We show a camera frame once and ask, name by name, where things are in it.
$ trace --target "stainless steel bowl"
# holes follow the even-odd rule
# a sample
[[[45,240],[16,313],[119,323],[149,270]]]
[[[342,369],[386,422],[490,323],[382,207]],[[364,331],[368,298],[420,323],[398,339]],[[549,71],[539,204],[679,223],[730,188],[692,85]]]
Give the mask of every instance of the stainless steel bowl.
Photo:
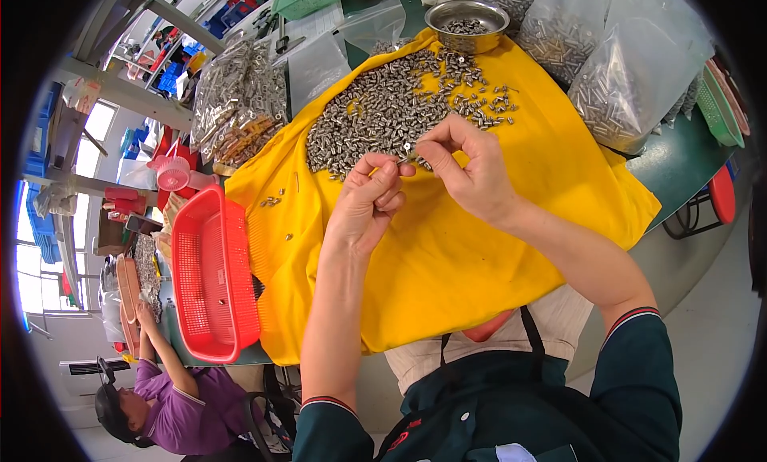
[[[494,49],[501,42],[501,35],[509,26],[509,15],[486,3],[474,0],[453,0],[437,4],[424,17],[427,25],[434,30],[440,43],[451,50],[467,54],[480,54]],[[455,34],[442,29],[456,20],[476,18],[489,30],[485,34]]]

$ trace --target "table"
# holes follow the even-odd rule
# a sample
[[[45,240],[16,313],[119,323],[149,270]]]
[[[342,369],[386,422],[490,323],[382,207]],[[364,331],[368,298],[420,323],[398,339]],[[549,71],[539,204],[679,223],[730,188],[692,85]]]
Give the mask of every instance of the table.
[[[341,0],[341,5],[344,8],[344,14],[348,14],[374,6],[380,1]],[[423,16],[427,8],[421,6],[420,0],[400,1],[407,14],[402,37],[413,37],[426,27]],[[368,55],[358,47],[349,43],[346,43],[346,47],[352,69],[367,59]],[[693,111],[691,121],[687,121],[680,115],[676,118],[674,129],[664,126],[662,135],[651,135],[642,156],[631,159],[626,164],[628,170],[651,190],[663,205],[656,218],[647,227],[647,231],[652,230],[690,200],[724,165],[733,152],[734,148],[719,146],[697,107]],[[165,283],[160,291],[163,307],[167,306],[167,298],[173,300],[173,291],[170,284]],[[173,304],[163,311],[163,321],[160,325],[163,333],[178,352],[182,363],[212,365],[193,358],[184,347]],[[256,342],[241,352],[235,364],[270,362],[261,343]]]

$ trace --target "pink fan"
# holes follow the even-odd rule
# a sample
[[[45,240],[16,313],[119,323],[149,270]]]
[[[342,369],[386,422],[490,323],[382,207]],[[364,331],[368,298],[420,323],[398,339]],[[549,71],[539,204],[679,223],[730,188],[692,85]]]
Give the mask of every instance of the pink fan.
[[[157,171],[157,187],[162,190],[179,190],[189,186],[192,189],[203,189],[211,184],[218,184],[216,174],[208,176],[189,168],[189,162],[180,157],[157,156],[154,161],[147,162],[147,167]]]

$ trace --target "mobile phone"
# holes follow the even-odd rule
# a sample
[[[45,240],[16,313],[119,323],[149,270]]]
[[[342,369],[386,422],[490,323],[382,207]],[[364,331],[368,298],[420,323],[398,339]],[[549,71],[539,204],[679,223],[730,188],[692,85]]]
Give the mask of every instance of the mobile phone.
[[[140,234],[146,234],[147,236],[153,232],[160,232],[163,229],[163,225],[154,219],[145,218],[138,214],[131,214],[128,216],[128,221],[125,223],[125,227],[133,232]]]

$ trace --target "air conditioner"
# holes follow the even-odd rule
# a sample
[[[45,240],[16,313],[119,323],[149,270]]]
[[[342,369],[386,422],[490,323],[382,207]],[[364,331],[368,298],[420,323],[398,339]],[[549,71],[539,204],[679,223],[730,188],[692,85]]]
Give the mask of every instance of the air conditioner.
[[[136,369],[121,357],[106,359],[114,371],[116,388],[131,388],[136,383]],[[98,365],[92,361],[60,361],[58,369],[62,374],[62,383],[72,396],[87,396],[96,393],[101,386]]]

